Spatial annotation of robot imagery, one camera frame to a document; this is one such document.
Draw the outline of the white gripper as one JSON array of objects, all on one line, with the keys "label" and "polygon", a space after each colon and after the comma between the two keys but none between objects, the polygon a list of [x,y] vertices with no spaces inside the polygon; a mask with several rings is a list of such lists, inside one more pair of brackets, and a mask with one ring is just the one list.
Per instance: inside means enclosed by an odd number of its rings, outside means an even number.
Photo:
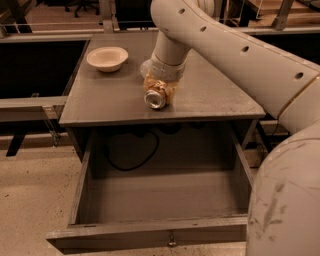
[{"label": "white gripper", "polygon": [[143,90],[152,89],[158,80],[168,82],[165,87],[166,103],[173,102],[179,80],[183,76],[186,65],[186,54],[160,54],[153,52],[151,58],[145,62],[148,74],[143,82]]}]

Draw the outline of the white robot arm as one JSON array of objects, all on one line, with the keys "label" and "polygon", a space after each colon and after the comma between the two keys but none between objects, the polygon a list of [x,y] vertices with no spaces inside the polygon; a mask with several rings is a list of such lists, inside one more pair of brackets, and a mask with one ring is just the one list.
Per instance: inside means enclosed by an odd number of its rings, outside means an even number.
[{"label": "white robot arm", "polygon": [[261,164],[246,256],[320,256],[320,69],[213,20],[196,0],[152,0],[159,30],[150,65],[177,79],[195,50],[290,132]]}]

